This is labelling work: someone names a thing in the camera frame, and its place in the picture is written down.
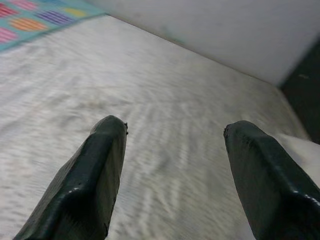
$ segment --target stain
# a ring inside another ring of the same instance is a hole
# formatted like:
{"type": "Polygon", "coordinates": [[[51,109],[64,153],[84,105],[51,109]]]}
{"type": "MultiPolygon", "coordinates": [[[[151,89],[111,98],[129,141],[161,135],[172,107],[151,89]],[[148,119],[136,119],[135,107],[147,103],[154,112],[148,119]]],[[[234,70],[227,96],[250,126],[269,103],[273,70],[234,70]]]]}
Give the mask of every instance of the stain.
{"type": "Polygon", "coordinates": [[[164,37],[170,42],[177,45],[185,45],[185,41],[175,36],[175,34],[167,26],[163,26],[161,30],[163,31],[164,37]]]}

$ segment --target pink stripe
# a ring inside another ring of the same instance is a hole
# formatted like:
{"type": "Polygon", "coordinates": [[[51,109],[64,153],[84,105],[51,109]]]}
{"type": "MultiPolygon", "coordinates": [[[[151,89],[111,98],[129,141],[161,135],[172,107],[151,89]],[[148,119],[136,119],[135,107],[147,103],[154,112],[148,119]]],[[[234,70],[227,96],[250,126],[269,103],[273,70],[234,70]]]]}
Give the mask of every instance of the pink stripe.
{"type": "Polygon", "coordinates": [[[17,35],[3,27],[0,27],[0,43],[7,43],[17,38],[17,35]]]}

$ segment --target mattress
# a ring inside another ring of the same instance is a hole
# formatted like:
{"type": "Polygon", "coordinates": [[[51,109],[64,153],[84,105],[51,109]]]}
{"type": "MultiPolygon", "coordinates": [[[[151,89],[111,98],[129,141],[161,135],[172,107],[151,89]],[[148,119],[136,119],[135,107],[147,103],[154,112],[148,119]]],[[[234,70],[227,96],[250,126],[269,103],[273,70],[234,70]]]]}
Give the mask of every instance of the mattress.
{"type": "Polygon", "coordinates": [[[129,127],[110,240],[240,239],[225,126],[308,138],[274,86],[111,16],[2,52],[0,89],[1,240],[107,115],[129,127]]]}

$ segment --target white bedsheet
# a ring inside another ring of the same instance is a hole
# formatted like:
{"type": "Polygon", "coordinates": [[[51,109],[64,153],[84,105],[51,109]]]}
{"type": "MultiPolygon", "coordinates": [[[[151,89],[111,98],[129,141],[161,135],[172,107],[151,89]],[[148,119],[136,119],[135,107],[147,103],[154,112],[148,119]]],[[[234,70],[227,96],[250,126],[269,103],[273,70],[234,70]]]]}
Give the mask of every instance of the white bedsheet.
{"type": "Polygon", "coordinates": [[[0,53],[0,239],[107,115],[129,135],[111,240],[231,240],[246,221],[227,124],[306,139],[282,94],[110,16],[0,53]]]}

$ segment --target white fabric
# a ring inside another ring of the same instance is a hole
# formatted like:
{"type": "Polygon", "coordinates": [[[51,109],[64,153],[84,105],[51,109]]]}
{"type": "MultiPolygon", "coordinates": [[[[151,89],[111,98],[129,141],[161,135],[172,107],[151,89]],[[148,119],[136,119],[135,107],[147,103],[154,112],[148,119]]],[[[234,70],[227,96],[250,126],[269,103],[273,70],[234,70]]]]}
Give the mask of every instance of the white fabric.
{"type": "Polygon", "coordinates": [[[1,240],[107,115],[129,126],[111,240],[239,238],[224,127],[307,138],[275,87],[109,16],[2,52],[0,91],[1,240]]]}

